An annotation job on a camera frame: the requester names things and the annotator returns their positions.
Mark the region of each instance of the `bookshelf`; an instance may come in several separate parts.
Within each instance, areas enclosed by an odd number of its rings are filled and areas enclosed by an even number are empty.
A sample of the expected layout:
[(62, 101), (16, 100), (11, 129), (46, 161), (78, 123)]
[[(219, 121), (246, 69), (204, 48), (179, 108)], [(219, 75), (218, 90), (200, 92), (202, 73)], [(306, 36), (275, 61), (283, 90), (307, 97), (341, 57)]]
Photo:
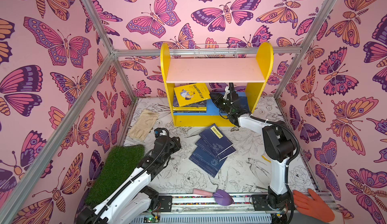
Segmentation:
[[(250, 111), (254, 112), (272, 71), (273, 58), (271, 44), (262, 43), (255, 58), (171, 59), (169, 48), (164, 43), (160, 54), (161, 73), (170, 109), (172, 109), (175, 83), (234, 82), (247, 83), (246, 91), (239, 94), (247, 97)], [(233, 127), (229, 120), (219, 115), (219, 111), (212, 109), (212, 105), (215, 107), (211, 100), (207, 100), (206, 113), (171, 111), (173, 124), (176, 127), (208, 127), (212, 124), (219, 127)]]

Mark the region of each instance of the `rubber glove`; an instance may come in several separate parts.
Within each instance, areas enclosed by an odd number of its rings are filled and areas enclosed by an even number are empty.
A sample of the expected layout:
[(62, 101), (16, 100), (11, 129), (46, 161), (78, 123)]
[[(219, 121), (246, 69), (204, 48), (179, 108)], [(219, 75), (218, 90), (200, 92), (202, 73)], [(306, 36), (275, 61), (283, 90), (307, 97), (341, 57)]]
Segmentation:
[(294, 204), (301, 214), (314, 217), (323, 222), (331, 222), (335, 219), (335, 214), (329, 206), (312, 189), (308, 189), (312, 198), (303, 193), (293, 190)]

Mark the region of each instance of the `gloved hand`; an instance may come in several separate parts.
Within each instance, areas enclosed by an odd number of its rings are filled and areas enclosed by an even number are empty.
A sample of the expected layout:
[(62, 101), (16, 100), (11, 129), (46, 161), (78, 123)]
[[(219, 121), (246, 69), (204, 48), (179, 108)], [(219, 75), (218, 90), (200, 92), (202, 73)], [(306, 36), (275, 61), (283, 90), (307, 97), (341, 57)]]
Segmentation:
[(322, 200), (318, 194), (311, 189), (308, 189), (309, 194), (313, 199), (307, 197), (303, 193), (293, 190), (294, 204), (297, 206), (298, 212), (301, 214), (314, 217), (323, 222), (331, 222), (335, 219), (335, 214), (329, 206)]

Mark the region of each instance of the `pink wall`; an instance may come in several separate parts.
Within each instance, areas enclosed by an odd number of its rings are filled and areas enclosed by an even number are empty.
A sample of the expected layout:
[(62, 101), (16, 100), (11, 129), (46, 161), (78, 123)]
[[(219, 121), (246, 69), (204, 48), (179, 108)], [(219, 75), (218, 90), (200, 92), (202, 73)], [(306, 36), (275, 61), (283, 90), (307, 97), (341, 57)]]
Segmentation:
[[(302, 70), (295, 79), (297, 96), (290, 88), (283, 91), (283, 109), (300, 137), (319, 187), (331, 191), (336, 201), (352, 213), (347, 213), (347, 217), (354, 216), (346, 220), (348, 223), (387, 220), (383, 195), (387, 191), (383, 135), (387, 102), (386, 2), (360, 0), (351, 6), (338, 0), (327, 20), (327, 31), (314, 41), (318, 44), (315, 50), (322, 48), (325, 53), (309, 65), (307, 59), (301, 62)], [(345, 22), (348, 19), (343, 16), (351, 12), (356, 17)], [(346, 31), (347, 24), (351, 29)]]
[[(286, 9), (286, 5), (283, 4), (286, 3), (284, 0), (253, 0), (254, 6), (251, 7), (240, 6), (240, 4), (238, 6), (238, 2), (241, 0), (171, 0), (174, 6), (172, 10), (162, 9), (162, 0), (159, 0), (158, 2), (156, 0), (96, 0), (96, 2), (97, 1), (103, 6), (100, 16), (101, 19), (109, 23), (109, 25), (106, 25), (106, 30), (109, 34), (109, 38), (113, 41), (114, 47), (119, 50), (127, 50), (157, 49), (161, 46), (161, 42), (169, 42), (170, 48), (193, 48), (195, 44), (206, 44), (209, 42), (219, 45), (220, 48), (227, 47), (227, 45), (220, 45), (226, 43), (230, 43), (231, 47), (235, 47), (236, 45), (238, 45), (238, 47), (258, 47), (259, 44), (264, 41), (271, 42), (273, 46), (278, 46), (278, 43), (281, 46), (290, 46), (293, 43), (301, 43), (302, 38), (305, 37), (307, 29), (312, 22), (312, 20), (307, 19), (314, 17), (314, 15), (310, 14), (316, 13), (316, 7), (321, 7), (324, 0), (287, 0), (291, 7), (288, 9)], [(224, 9), (223, 6), (219, 6), (225, 5), (228, 2), (231, 2), (227, 4), (231, 11), (243, 11), (238, 14), (238, 16), (236, 15), (236, 18), (246, 17), (247, 19), (245, 21), (239, 21), (238, 19), (235, 21), (235, 18), (230, 18), (231, 21), (228, 23), (228, 21), (226, 21), (228, 14), (226, 15), (222, 11)], [(220, 26), (217, 27), (219, 29), (209, 31), (208, 27), (210, 23), (207, 26), (202, 26), (200, 23), (193, 20), (192, 14), (205, 8), (216, 8), (216, 17), (212, 20), (214, 22), (217, 21), (215, 19), (217, 17), (220, 17), (221, 19), (221, 14), (225, 15), (224, 25), (220, 23)], [(173, 23), (169, 23), (166, 19), (166, 10), (167, 12), (174, 12), (174, 14), (172, 14)], [(278, 14), (285, 13), (285, 10), (291, 10), (290, 13), (294, 19), (291, 18), (286, 23), (280, 23), (279, 17), (277, 20), (266, 18), (266, 13), (272, 10), (276, 10), (276, 13)], [(106, 19), (102, 11), (108, 12), (112, 16)], [(157, 32), (151, 34), (145, 29), (148, 24), (152, 22), (149, 14), (151, 11), (152, 13), (159, 15), (158, 17), (161, 18), (159, 19), (160, 21), (164, 20), (167, 22), (163, 26), (164, 29), (159, 29), (158, 34)], [(136, 19), (138, 17), (148, 18), (141, 18), (141, 22), (145, 22), (145, 24), (142, 25), (142, 23)], [(211, 29), (216, 28), (215, 23), (212, 24), (212, 21)], [(283, 56), (275, 55), (273, 67), (274, 73), (277, 73), (278, 66), (282, 61), (287, 61), (287, 64), (290, 64), (293, 56), (294, 54), (291, 56), (289, 56), (289, 54)], [(160, 96), (157, 89), (165, 91), (164, 85), (162, 82), (158, 82), (158, 77), (155, 76), (159, 74), (153, 72), (160, 71), (157, 67), (160, 65), (160, 60), (158, 58), (152, 60), (140, 58), (138, 60), (137, 57), (130, 57), (129, 59), (123, 58), (120, 60), (126, 61), (125, 67), (127, 69), (125, 71), (134, 90), (137, 89), (138, 82), (144, 81), (146, 87), (151, 89), (151, 92), (145, 94), (145, 96)], [(272, 95), (272, 91), (277, 88), (280, 81), (281, 76), (278, 77), (278, 81), (273, 81), (273, 85), (268, 85), (266, 87), (265, 93)]]
[[(0, 207), (46, 144), (61, 117), (74, 103), (75, 96), (79, 97), (79, 91), (73, 91), (71, 85), (75, 84), (76, 89), (78, 82), (82, 90), (106, 56), (101, 42), (99, 45), (96, 43), (96, 36), (85, 32), (87, 17), (79, 0), (38, 0), (38, 4), (36, 0), (2, 0), (2, 3), (7, 7), (2, 7), (0, 12)], [(69, 58), (66, 56), (67, 44)], [(62, 75), (67, 77), (66, 84), (70, 89), (63, 86)], [(49, 220), (54, 223), (74, 221), (78, 203), (87, 190), (85, 186), (90, 185), (89, 163), (93, 151), (99, 152), (100, 161), (104, 161), (108, 154), (104, 153), (102, 145), (93, 141), (94, 133), (110, 128), (116, 119), (121, 121), (121, 110), (124, 115), (129, 112), (130, 107), (123, 106), (120, 92), (125, 89), (117, 76), (115, 89), (106, 79), (97, 89), (103, 95), (107, 91), (108, 96), (110, 92), (113, 95), (118, 93), (114, 117), (109, 115), (105, 119), (95, 92), (80, 114), (79, 122), (83, 120), (83, 125), (86, 123), (89, 126), (77, 125), (79, 138), (74, 136), (73, 140), (69, 137), (72, 146), (67, 146), (60, 156), (61, 148), (58, 149), (23, 205), (23, 208), (33, 208), (33, 205), (43, 207), (41, 210), (47, 212), (46, 223)], [(85, 120), (83, 117), (91, 109), (94, 113)], [(43, 192), (32, 197), (42, 190), (51, 192), (58, 180), (60, 184), (64, 183), (67, 170), (80, 153), (83, 165), (79, 175), (83, 177), (79, 181), (79, 189), (70, 191), (65, 188), (75, 183), (76, 180), (72, 179), (61, 185), (62, 188), (58, 186), (67, 204), (65, 213), (55, 207), (52, 193)], [(40, 213), (30, 216), (30, 220)], [(23, 210), (20, 214), (23, 218), (27, 217)], [(40, 223), (40, 220), (35, 219), (31, 223)]]

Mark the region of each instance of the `yellow label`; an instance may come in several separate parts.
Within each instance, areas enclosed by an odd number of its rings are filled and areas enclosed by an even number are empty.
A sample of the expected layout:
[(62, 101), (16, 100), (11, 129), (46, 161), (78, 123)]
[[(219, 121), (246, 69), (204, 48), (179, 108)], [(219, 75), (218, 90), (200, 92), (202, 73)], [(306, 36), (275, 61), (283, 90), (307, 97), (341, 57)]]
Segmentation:
[(218, 138), (222, 138), (223, 135), (216, 129), (215, 126), (211, 127), (211, 130), (214, 132), (214, 134), (218, 137)]

